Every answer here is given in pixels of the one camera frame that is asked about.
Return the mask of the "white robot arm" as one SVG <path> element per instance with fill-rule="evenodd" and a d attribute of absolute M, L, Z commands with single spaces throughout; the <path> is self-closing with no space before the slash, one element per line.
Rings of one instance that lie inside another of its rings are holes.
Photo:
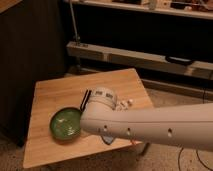
<path fill-rule="evenodd" d="M 213 151 L 213 103 L 116 110 L 117 95 L 95 88 L 81 116 L 95 135 Z"/>

